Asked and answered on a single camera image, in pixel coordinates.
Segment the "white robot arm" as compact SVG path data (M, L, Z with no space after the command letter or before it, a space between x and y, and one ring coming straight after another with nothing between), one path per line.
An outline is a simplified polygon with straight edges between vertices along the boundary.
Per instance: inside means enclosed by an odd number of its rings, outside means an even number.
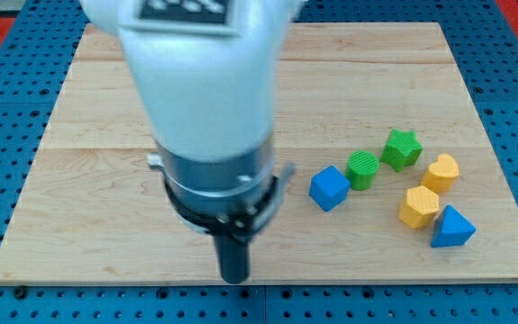
M116 37L143 103L160 171L182 221L214 239L224 281L250 272L248 247L295 172L275 174L274 75L297 0L82 0Z

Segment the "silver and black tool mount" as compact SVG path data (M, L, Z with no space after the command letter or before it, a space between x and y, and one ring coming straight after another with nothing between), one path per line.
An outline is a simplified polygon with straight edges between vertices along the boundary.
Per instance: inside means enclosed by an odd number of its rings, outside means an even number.
M214 236L230 235L247 243L280 209L296 165L273 173L272 137L234 156L193 160L157 146L147 163L160 171L169 200L192 230Z

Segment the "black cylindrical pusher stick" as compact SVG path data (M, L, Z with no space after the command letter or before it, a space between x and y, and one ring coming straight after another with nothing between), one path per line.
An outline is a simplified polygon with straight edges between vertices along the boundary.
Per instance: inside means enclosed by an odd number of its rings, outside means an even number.
M228 284L241 284L249 276L249 238L236 238L230 234L214 237L222 279Z

